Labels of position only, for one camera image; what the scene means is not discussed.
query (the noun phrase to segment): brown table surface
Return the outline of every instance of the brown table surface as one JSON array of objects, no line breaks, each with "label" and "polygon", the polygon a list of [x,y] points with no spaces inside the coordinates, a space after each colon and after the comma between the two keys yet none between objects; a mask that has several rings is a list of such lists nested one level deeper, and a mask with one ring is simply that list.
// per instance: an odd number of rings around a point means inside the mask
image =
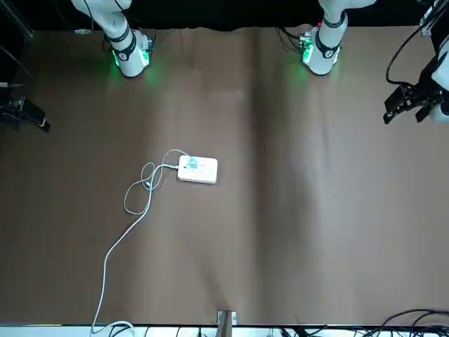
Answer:
[{"label": "brown table surface", "polygon": [[[38,32],[27,95],[52,129],[1,129],[0,321],[90,324],[104,254],[133,220],[124,192],[172,148],[216,157],[218,184],[167,173],[111,255],[100,322],[232,309],[240,324],[379,324],[448,308],[449,129],[382,121],[384,71],[413,30],[348,29],[327,77],[274,29],[162,31],[135,79],[99,32]],[[391,75],[415,81],[433,54],[416,38]]]}]

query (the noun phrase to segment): white cable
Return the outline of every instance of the white cable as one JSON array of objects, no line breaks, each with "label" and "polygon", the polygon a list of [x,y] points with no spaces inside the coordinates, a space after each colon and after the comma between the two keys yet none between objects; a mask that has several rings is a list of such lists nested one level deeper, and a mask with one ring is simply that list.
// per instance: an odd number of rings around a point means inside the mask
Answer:
[{"label": "white cable", "polygon": [[[126,237],[126,235],[128,235],[128,233],[133,230],[133,228],[145,217],[145,215],[147,215],[147,212],[149,210],[149,206],[151,205],[152,202],[152,194],[153,191],[156,187],[158,187],[159,183],[161,182],[162,179],[162,174],[163,174],[163,168],[166,167],[168,169],[173,169],[173,170],[177,170],[178,166],[174,166],[174,165],[168,165],[165,164],[165,160],[167,158],[167,156],[171,153],[171,152],[179,152],[185,155],[188,155],[187,153],[181,151],[181,150],[170,150],[166,153],[165,156],[163,156],[162,159],[162,163],[159,164],[158,166],[154,165],[153,163],[149,162],[146,163],[141,172],[140,172],[140,180],[136,181],[135,183],[131,184],[131,186],[126,190],[125,193],[125,198],[123,200],[123,207],[125,208],[126,213],[129,214],[133,214],[136,216],[139,216],[139,218],[137,218],[129,227],[128,229],[114,242],[114,244],[111,246],[111,248],[109,248],[109,250],[107,251],[106,255],[105,255],[105,260],[103,262],[103,277],[102,277],[102,286],[101,286],[101,293],[100,293],[100,300],[98,301],[98,306],[97,306],[97,311],[95,312],[95,316],[93,318],[92,321],[92,327],[91,327],[91,331],[89,333],[89,336],[92,336],[94,334],[100,333],[101,331],[107,329],[107,328],[114,328],[114,326],[118,326],[118,325],[126,325],[130,328],[131,333],[133,334],[133,336],[135,336],[135,331],[134,331],[134,326],[127,321],[117,321],[117,322],[112,322],[111,324],[108,324],[107,326],[104,326],[102,328],[99,328],[97,331],[95,331],[95,323],[97,322],[97,318],[98,318],[98,314],[100,313],[100,309],[101,309],[101,305],[103,302],[103,297],[105,294],[105,287],[106,287],[106,265],[107,265],[107,259],[109,258],[110,253],[114,250],[115,247],[117,247],[122,240]],[[143,178],[143,173],[144,170],[147,166],[152,165],[153,166],[153,171],[152,174],[148,177],[148,178]],[[156,173],[158,170],[161,170],[161,173],[159,174],[159,179],[157,180],[157,184],[154,185],[154,178],[156,177]],[[131,188],[133,188],[134,186],[138,185],[138,184],[142,184],[143,187],[148,191],[148,200],[147,200],[147,204],[145,205],[143,211],[141,212],[133,212],[130,211],[127,207],[126,207],[126,199],[128,198],[128,193],[131,190]]]}]

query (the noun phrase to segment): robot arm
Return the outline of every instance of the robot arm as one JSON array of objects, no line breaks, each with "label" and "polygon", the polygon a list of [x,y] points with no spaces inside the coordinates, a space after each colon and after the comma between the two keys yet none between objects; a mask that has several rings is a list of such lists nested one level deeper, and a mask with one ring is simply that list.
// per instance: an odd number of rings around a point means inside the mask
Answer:
[{"label": "robot arm", "polygon": [[372,5],[376,0],[319,0],[324,10],[321,26],[314,27],[306,36],[311,44],[304,52],[303,62],[317,75],[329,73],[337,62],[340,42],[348,27],[346,10]]},{"label": "robot arm", "polygon": [[[131,0],[117,0],[122,9]],[[113,0],[72,0],[75,8],[92,17],[103,29],[113,48],[116,64],[126,77],[136,77],[150,64],[152,40],[138,30],[131,29],[125,15]]]}]

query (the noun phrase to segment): green led light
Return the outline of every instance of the green led light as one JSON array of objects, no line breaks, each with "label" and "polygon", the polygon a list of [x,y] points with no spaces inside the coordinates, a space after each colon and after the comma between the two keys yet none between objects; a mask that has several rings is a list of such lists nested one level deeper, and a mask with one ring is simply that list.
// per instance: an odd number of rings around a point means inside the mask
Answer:
[{"label": "green led light", "polygon": [[114,51],[112,51],[112,55],[114,56],[114,59],[115,59],[115,65],[116,65],[117,67],[120,67],[119,60],[117,60],[117,57],[116,57]]},{"label": "green led light", "polygon": [[302,62],[306,65],[309,64],[310,59],[311,59],[311,54],[314,52],[314,47],[310,46],[308,49],[306,49],[304,51],[304,53],[302,54]]},{"label": "green led light", "polygon": [[142,60],[142,63],[144,67],[149,65],[149,54],[147,51],[142,51],[141,49],[138,49],[138,53],[140,56],[140,59]]}]

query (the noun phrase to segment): white power strip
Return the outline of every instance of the white power strip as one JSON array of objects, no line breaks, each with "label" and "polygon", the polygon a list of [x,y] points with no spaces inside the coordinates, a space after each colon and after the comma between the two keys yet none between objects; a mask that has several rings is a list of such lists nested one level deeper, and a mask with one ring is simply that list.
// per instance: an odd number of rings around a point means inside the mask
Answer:
[{"label": "white power strip", "polygon": [[218,161],[214,158],[181,156],[177,177],[192,183],[215,184]]}]

